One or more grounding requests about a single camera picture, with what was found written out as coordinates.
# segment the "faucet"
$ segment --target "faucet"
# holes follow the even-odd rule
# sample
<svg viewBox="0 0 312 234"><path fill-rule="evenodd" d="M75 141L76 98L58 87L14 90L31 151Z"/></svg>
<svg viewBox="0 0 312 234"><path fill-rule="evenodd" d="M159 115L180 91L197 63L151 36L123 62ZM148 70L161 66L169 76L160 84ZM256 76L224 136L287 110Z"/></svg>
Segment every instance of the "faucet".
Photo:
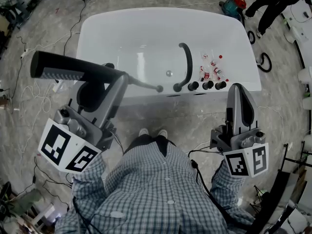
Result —
<svg viewBox="0 0 312 234"><path fill-rule="evenodd" d="M182 82L176 83L174 85L175 92L180 92L182 90L182 87L186 85L187 83L189 83L192 77L192 73L193 73L193 60L192 60L192 54L191 54L189 47L183 42L179 44L179 47L183 48L185 51L186 62L187 62L187 73L186 73L186 78Z"/></svg>

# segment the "shoe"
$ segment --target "shoe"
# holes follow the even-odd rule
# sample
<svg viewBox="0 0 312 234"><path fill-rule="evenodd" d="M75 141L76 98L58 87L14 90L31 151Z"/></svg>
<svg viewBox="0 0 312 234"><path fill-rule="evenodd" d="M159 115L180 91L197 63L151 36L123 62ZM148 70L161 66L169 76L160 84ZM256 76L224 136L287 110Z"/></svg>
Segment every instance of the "shoe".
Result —
<svg viewBox="0 0 312 234"><path fill-rule="evenodd" d="M148 130L146 128L142 128L138 133L139 136L141 135L149 135Z"/></svg>
<svg viewBox="0 0 312 234"><path fill-rule="evenodd" d="M257 30L257 36L258 36L259 39L263 36L263 35L260 33L259 30Z"/></svg>
<svg viewBox="0 0 312 234"><path fill-rule="evenodd" d="M245 19L245 20L250 19L250 17L246 16L246 10L243 10L243 16L244 16L244 19Z"/></svg>
<svg viewBox="0 0 312 234"><path fill-rule="evenodd" d="M161 129L160 131L159 131L159 133L157 134L157 136L164 136L165 138L167 138L168 137L168 132L165 130L165 129Z"/></svg>

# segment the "white bathtub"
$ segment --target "white bathtub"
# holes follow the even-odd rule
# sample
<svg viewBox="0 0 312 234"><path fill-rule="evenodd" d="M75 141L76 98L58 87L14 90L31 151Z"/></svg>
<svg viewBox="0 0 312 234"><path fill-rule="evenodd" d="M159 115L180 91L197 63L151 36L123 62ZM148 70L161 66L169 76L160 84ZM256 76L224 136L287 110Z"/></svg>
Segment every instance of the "white bathtub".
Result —
<svg viewBox="0 0 312 234"><path fill-rule="evenodd" d="M199 81L203 65L201 52L210 58L222 55L217 65L229 79L227 87L204 90L202 83L195 91L185 85L176 93L173 85L185 79L186 56L179 43L186 43L192 53L193 75ZM205 94L206 100L227 98L230 86L238 82L252 95L261 91L254 53L243 25L236 19L191 9L138 8L102 13L89 17L82 25L77 58L97 64L111 62L116 69L164 90L144 89L129 85L123 104L191 99Z"/></svg>

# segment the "concrete floor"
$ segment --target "concrete floor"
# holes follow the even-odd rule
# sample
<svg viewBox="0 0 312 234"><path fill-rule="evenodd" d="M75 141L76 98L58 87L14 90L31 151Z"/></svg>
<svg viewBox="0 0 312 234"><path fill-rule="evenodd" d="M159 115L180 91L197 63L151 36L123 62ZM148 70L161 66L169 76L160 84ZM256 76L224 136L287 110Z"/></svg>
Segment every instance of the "concrete floor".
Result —
<svg viewBox="0 0 312 234"><path fill-rule="evenodd" d="M87 1L87 6L82 12L82 21L89 16L134 7L177 7L186 4L219 2L220 0L92 0ZM250 5L254 0L246 0ZM69 33L70 28L79 19L79 13L83 7L81 0L43 0L34 10L28 22L16 30L9 42L8 50L0 61L1 88L10 88L12 96L17 72L20 68L20 56L23 53L23 44L17 36L22 36L27 43L27 48L34 48L38 44L46 46L56 42L59 38ZM217 4L214 5L193 5L186 8L221 13ZM255 32L261 12L247 22L247 30ZM79 31L81 23L73 32ZM301 101L304 87L299 84L297 72L302 68L298 52L294 45L289 44L283 32L286 26L282 18L278 17L271 29L267 31L261 40L253 45L254 54L257 57L266 52L272 59L273 70L266 74L259 71L262 83L262 100L258 106L269 106L277 112L268 108L259 108L260 127L267 134L267 142L270 147L270 168L269 171L255 179L247 179L242 190L244 204L251 202L254 197L253 186L260 189L270 189L277 169L280 166L283 156L283 143L292 143L288 156L298 158L301 140L308 129L308 111L302 109ZM66 55L75 57L79 34L73 35L66 47ZM67 38L63 38L57 44L45 48L47 52L63 54L64 44ZM22 61L22 70L19 76L16 94L13 98L15 110L13 114L0 109L1 146L0 146L0 178L3 182L10 181L15 192L21 192L31 184L34 168L34 157L37 156L38 142L48 117L53 118L55 110L67 102L68 90L53 93L49 91L48 97L52 102L50 112L43 110L35 117L40 109L42 98L33 98L30 90L27 89L23 95L24 116L19 104L21 94L28 85L34 85L30 78L30 62L33 52L27 55ZM48 80L38 80L40 96L49 85ZM35 95L38 94L38 87L35 87ZM48 101L44 104L45 110L49 108ZM185 152L192 150L198 144L210 139L212 128L223 123L225 117L225 103L211 105L205 101L189 103L163 103L153 105L138 105L120 108L114 122L118 128L118 135L123 146L126 148L132 139L138 134L141 127L147 127L150 133L156 134L160 128L168 130L169 139ZM105 152L104 157L111 170L121 158L121 150L114 142L110 150ZM222 157L214 154L194 153L192 158L197 160L200 170L208 186ZM65 180L65 173L58 172L52 165L40 156L37 157L38 165L57 181ZM286 163L285 169L289 171L292 164ZM57 213L64 213L66 206L55 198L51 197L43 188L42 183L46 177L36 170L36 187L42 191L44 200L38 203L43 208L49 202L53 202ZM53 194L58 194L62 201L70 201L70 190L62 185L48 184L47 188Z"/></svg>

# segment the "checkered shirt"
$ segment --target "checkered shirt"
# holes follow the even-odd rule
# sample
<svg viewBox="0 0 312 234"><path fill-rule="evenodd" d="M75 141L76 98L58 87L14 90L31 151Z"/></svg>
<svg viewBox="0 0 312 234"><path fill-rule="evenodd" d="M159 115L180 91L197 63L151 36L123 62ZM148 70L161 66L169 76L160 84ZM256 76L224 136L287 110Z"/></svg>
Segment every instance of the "checkered shirt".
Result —
<svg viewBox="0 0 312 234"><path fill-rule="evenodd" d="M196 170L179 148L168 143L166 157L156 142L127 152L108 174L98 156L87 171L73 178L72 194L82 216L101 233L240 234L227 225L221 212L196 183ZM253 218L237 206L242 178L231 178L223 162L212 179L211 193L237 221ZM98 231L88 226L92 233ZM88 233L71 208L57 223L56 233Z"/></svg>

